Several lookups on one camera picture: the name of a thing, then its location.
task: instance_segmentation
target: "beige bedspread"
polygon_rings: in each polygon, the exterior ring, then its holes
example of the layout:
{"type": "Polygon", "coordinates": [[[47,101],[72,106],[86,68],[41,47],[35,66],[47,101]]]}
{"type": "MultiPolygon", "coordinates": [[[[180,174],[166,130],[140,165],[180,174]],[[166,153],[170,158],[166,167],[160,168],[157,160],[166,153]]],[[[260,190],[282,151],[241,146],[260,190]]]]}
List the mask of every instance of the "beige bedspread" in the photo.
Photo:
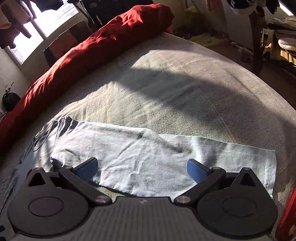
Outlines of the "beige bedspread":
{"type": "Polygon", "coordinates": [[[170,34],[137,45],[52,103],[5,157],[1,193],[32,137],[64,115],[276,150],[280,216],[295,180],[296,111],[248,70],[170,34]]]}

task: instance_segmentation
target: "red blanket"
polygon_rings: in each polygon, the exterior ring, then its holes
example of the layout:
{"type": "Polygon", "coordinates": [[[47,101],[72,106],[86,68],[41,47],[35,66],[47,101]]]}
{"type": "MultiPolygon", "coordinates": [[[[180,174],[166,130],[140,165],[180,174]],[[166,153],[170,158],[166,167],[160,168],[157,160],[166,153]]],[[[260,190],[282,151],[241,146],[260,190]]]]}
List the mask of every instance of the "red blanket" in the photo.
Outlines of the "red blanket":
{"type": "Polygon", "coordinates": [[[112,19],[72,48],[26,92],[0,123],[0,153],[4,153],[38,115],[78,80],[132,46],[159,35],[174,15],[161,4],[135,6],[112,19]]]}

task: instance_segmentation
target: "black backpack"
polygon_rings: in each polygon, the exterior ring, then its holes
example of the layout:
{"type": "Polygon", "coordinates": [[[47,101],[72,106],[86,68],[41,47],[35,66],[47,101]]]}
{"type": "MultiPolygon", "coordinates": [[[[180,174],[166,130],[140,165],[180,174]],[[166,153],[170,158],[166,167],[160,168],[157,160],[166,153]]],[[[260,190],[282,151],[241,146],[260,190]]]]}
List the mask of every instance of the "black backpack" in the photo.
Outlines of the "black backpack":
{"type": "Polygon", "coordinates": [[[2,103],[6,111],[12,111],[17,103],[20,101],[20,97],[16,93],[6,93],[2,97],[2,103]]]}

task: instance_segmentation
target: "blue gripper pad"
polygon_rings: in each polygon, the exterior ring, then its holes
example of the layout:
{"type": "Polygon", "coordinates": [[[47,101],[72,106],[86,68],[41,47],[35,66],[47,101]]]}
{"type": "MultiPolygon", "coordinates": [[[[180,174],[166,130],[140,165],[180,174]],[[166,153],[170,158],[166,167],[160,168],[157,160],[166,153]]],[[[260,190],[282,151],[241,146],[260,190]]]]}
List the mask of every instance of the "blue gripper pad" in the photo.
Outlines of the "blue gripper pad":
{"type": "Polygon", "coordinates": [[[200,183],[203,180],[207,179],[209,174],[208,171],[204,168],[200,167],[192,160],[187,162],[187,173],[188,175],[196,182],[200,183]]]}
{"type": "Polygon", "coordinates": [[[83,181],[89,182],[98,173],[99,162],[95,158],[86,165],[82,166],[78,170],[74,170],[73,173],[80,177],[83,181]]]}

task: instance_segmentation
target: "brown floor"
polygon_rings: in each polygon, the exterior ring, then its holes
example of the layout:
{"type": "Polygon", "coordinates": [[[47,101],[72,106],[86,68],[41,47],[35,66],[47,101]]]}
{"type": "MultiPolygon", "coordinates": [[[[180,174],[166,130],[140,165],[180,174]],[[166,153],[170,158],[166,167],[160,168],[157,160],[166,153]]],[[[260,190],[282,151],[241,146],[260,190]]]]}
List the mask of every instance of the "brown floor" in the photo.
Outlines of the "brown floor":
{"type": "MultiPolygon", "coordinates": [[[[211,46],[210,49],[231,59],[247,70],[252,70],[252,59],[250,63],[242,61],[242,54],[237,51],[237,48],[231,46],[229,42],[211,46]]],[[[296,109],[296,79],[294,77],[282,68],[268,66],[268,64],[264,64],[259,77],[296,109]]]]}

